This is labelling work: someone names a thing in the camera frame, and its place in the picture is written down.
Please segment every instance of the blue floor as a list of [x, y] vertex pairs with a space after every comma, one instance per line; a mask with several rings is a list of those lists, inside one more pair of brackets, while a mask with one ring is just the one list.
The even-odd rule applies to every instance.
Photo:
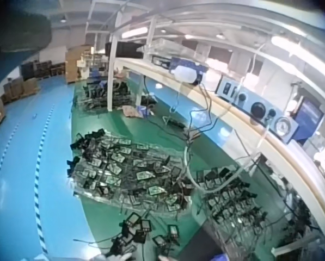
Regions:
[[33, 258], [41, 253], [34, 210], [34, 180], [39, 144], [47, 116], [54, 111], [40, 163], [39, 209], [48, 254], [52, 257], [90, 258], [95, 248], [73, 241], [93, 241], [81, 202], [66, 180], [71, 159], [70, 109], [73, 88], [63, 78], [39, 82], [41, 91], [6, 106], [0, 125], [0, 161], [17, 125], [0, 171], [0, 260]]

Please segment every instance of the floor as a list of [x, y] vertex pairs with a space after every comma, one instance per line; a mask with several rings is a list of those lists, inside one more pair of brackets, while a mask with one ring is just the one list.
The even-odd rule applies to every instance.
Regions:
[[[89, 259], [100, 250], [96, 245], [89, 246], [73, 239], [98, 241], [112, 237], [119, 232], [118, 223], [129, 213], [121, 213], [118, 208], [87, 198], [73, 197], [66, 178], [66, 161], [72, 158], [69, 144], [76, 134], [104, 128], [137, 141], [175, 150], [182, 150], [184, 144], [147, 120], [125, 118], [121, 111], [89, 115], [73, 108], [74, 90], [81, 89], [81, 83], [66, 85], [61, 77], [39, 83], [41, 91], [37, 95], [6, 106], [7, 116], [0, 125], [0, 260], [33, 258], [41, 253], [51, 257]], [[165, 104], [168, 95], [165, 94], [155, 110], [158, 117], [151, 119], [161, 126], [161, 116], [169, 113], [169, 106]], [[185, 105], [182, 100], [181, 108], [185, 109]], [[186, 122], [185, 116], [179, 113], [173, 117]], [[217, 126], [209, 136], [203, 135], [194, 142], [191, 169], [233, 164], [220, 148], [224, 137], [219, 135], [218, 128], [222, 127], [227, 128], [226, 125]], [[258, 193], [265, 184], [257, 174], [254, 177], [257, 179], [253, 179], [256, 180], [253, 189]], [[272, 209], [269, 219], [277, 219], [281, 212], [272, 204], [273, 200], [277, 201], [272, 191], [263, 190], [258, 194], [258, 200]], [[178, 220], [155, 218], [153, 226], [157, 234], [165, 233], [164, 223], [179, 225], [181, 246], [176, 249], [175, 256], [188, 245], [205, 220], [196, 214], [195, 209], [191, 215]], [[146, 260], [152, 260], [152, 249], [151, 244], [147, 244], [144, 249]], [[269, 251], [269, 247], [261, 250], [264, 255], [269, 255]]]

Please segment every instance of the black knob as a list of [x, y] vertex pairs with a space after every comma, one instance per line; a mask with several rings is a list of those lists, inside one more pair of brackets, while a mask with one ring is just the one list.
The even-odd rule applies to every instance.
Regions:
[[268, 116], [274, 118], [276, 116], [276, 111], [274, 109], [270, 109]]
[[250, 112], [257, 119], [262, 119], [265, 116], [266, 108], [261, 102], [255, 102], [253, 103]]
[[239, 96], [238, 96], [238, 100], [240, 100], [241, 102], [244, 102], [245, 100], [246, 100], [246, 95], [245, 94], [240, 94]]

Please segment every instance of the ceiling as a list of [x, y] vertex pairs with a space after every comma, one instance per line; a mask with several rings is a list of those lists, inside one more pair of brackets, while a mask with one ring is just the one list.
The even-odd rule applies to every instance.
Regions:
[[[165, 35], [202, 36], [199, 41], [225, 48], [235, 45], [257, 49], [266, 43], [262, 51], [278, 58], [281, 57], [276, 53], [281, 49], [274, 47], [270, 39], [283, 35], [299, 41], [325, 62], [325, 16], [305, 0], [35, 0], [23, 8], [47, 16], [53, 29], [86, 27], [88, 34], [148, 27], [156, 15], [155, 35], [163, 35], [164, 29]], [[119, 9], [123, 11], [124, 24], [115, 28]], [[297, 34], [296, 28], [306, 36]], [[223, 34], [225, 40], [215, 42], [217, 34]], [[325, 79], [320, 73], [308, 66], [304, 73], [325, 92]]]

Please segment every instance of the white hose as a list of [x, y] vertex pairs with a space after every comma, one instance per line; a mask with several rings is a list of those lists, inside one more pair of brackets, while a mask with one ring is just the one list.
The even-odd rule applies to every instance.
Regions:
[[210, 194], [210, 193], [216, 193], [216, 192], [222, 190], [227, 185], [229, 185], [230, 182], [232, 182], [235, 178], [237, 178], [242, 173], [244, 168], [246, 168], [252, 162], [252, 159], [256, 156], [259, 147], [261, 146], [262, 142], [265, 140], [265, 137], [266, 137], [267, 132], [269, 131], [269, 128], [270, 128], [270, 123], [267, 124], [267, 126], [265, 128], [265, 131], [264, 131], [263, 135], [261, 136], [255, 150], [251, 153], [251, 155], [249, 157], [249, 160], [247, 162], [245, 162], [227, 181], [225, 181], [221, 186], [217, 187], [216, 189], [206, 190], [206, 189], [202, 188], [199, 184], [197, 184], [197, 182], [195, 181], [195, 179], [191, 175], [190, 169], [189, 169], [189, 166], [188, 166], [188, 159], [187, 159], [188, 147], [187, 146], [184, 149], [184, 165], [185, 165], [185, 168], [186, 168], [186, 176], [190, 179], [190, 181], [193, 183], [193, 185], [197, 189], [201, 190], [203, 193]]

